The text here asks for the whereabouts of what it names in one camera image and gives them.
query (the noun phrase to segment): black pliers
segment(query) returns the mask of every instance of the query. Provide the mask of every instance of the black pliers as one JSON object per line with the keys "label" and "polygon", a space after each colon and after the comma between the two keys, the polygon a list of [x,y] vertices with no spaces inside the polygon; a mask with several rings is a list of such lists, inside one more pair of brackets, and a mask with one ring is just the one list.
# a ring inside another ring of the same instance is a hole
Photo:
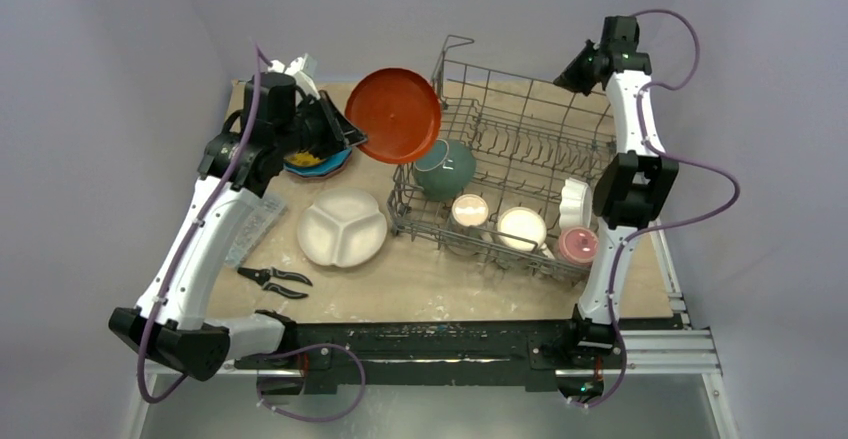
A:
{"label": "black pliers", "polygon": [[237,272],[240,275],[262,286],[263,291],[276,292],[277,294],[283,297],[288,297],[289,299],[303,299],[304,297],[308,297],[309,294],[305,292],[297,292],[292,291],[291,289],[286,289],[285,287],[279,284],[271,282],[271,278],[282,279],[286,281],[295,281],[301,284],[306,284],[310,287],[312,286],[312,281],[310,281],[303,274],[298,274],[297,272],[281,271],[276,267],[269,267],[267,269],[248,269],[246,267],[239,267]]}

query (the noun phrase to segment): beige tabletop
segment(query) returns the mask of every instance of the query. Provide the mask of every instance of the beige tabletop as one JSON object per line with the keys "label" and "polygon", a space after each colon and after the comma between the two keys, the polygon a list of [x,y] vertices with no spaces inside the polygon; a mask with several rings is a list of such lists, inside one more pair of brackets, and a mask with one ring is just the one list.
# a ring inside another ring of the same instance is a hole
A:
{"label": "beige tabletop", "polygon": [[[327,84],[336,105],[344,104],[355,84]],[[234,87],[230,111],[241,107],[242,88]],[[461,257],[436,243],[400,234],[388,235],[377,255],[351,269],[321,267],[306,259],[298,247],[300,214],[315,196],[336,187],[369,192],[386,214],[395,166],[379,163],[360,151],[347,168],[322,182],[306,182],[288,173],[271,181],[269,190],[283,197],[288,208],[245,261],[246,267],[275,266],[305,274],[314,287],[284,281],[286,287],[309,293],[289,300],[264,292],[255,283],[225,267],[215,284],[207,317],[243,316],[257,309],[274,310],[297,322],[518,320],[571,317],[583,283],[505,272],[480,264],[475,256]],[[624,317],[668,317],[668,296],[653,245],[645,238],[634,253],[624,288]]]}

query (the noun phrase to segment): blue plate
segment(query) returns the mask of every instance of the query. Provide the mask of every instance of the blue plate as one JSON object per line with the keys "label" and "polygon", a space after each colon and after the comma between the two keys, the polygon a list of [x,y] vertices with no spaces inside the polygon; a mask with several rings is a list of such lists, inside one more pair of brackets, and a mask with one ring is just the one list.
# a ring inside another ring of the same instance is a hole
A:
{"label": "blue plate", "polygon": [[285,168],[288,172],[291,172],[292,174],[297,174],[301,177],[323,176],[342,167],[342,165],[344,165],[345,161],[347,161],[347,158],[350,157],[350,154],[352,152],[353,151],[351,149],[345,149],[342,152],[333,154],[332,156],[327,158],[326,161],[322,162],[321,164],[318,164],[317,166],[296,167],[286,164]]}

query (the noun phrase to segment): dark green bowl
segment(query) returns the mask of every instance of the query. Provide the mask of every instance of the dark green bowl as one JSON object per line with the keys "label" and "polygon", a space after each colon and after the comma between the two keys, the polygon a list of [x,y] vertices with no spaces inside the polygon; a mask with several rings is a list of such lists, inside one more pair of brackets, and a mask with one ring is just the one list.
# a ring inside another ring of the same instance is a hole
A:
{"label": "dark green bowl", "polygon": [[412,164],[412,177],[430,201],[449,201],[474,177],[477,160],[471,149],[454,139],[438,139],[427,154]]}

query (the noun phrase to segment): gray wire basket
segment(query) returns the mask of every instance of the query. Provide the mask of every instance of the gray wire basket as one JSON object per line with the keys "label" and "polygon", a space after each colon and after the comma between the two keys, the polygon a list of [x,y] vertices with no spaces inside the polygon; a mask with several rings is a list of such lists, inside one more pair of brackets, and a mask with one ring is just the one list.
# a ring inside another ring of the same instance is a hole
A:
{"label": "gray wire basket", "polygon": [[439,247],[465,248],[478,262],[573,282],[583,279],[588,267],[549,259],[540,244],[530,243],[531,252],[502,245],[497,236],[503,234],[495,231],[495,224],[510,207],[533,209],[545,219],[547,244],[553,250],[565,179],[574,177],[594,187],[615,152],[615,125],[606,96],[575,95],[550,82],[448,58],[451,49],[473,43],[449,35],[431,83],[443,107],[440,137],[463,142],[477,160],[477,171],[463,194],[478,194],[487,201],[485,229],[494,240],[450,230],[451,202],[428,201],[412,179],[411,164],[398,166],[394,173],[387,202],[392,232],[433,240]]}

